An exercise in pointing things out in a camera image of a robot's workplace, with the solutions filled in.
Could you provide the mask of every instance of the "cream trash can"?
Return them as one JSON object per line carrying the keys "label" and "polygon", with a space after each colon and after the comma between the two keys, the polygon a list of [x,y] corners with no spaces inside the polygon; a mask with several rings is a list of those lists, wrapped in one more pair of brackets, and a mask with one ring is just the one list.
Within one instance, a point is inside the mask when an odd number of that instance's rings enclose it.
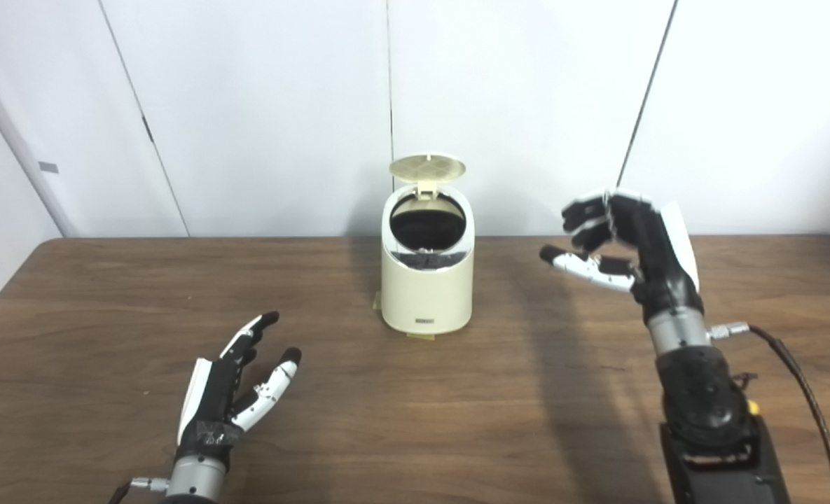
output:
{"label": "cream trash can", "polygon": [[461,192],[439,183],[462,176],[465,165],[422,154],[396,160],[389,171],[408,185],[383,207],[383,319],[411,335],[463,328],[471,316],[473,214]]}

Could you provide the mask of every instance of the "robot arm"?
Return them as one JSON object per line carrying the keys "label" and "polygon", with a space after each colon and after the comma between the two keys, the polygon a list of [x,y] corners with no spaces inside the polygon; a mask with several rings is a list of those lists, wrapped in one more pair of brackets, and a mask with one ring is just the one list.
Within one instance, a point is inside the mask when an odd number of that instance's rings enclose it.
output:
{"label": "robot arm", "polygon": [[[704,325],[696,261],[678,206],[661,210],[641,195],[604,192],[562,212],[565,232],[583,249],[546,246],[541,258],[604,287],[632,293],[642,306],[664,389],[661,443],[679,504],[785,504],[787,491],[763,419]],[[604,243],[636,249],[639,264],[591,258]]]}
{"label": "robot arm", "polygon": [[216,360],[198,358],[184,396],[171,479],[135,478],[119,488],[164,491],[161,504],[214,504],[230,469],[231,449],[277,404],[296,374],[302,352],[287,349],[268,380],[235,399],[244,367],[256,357],[262,331],[276,323],[277,312],[257,316],[233,336]]}

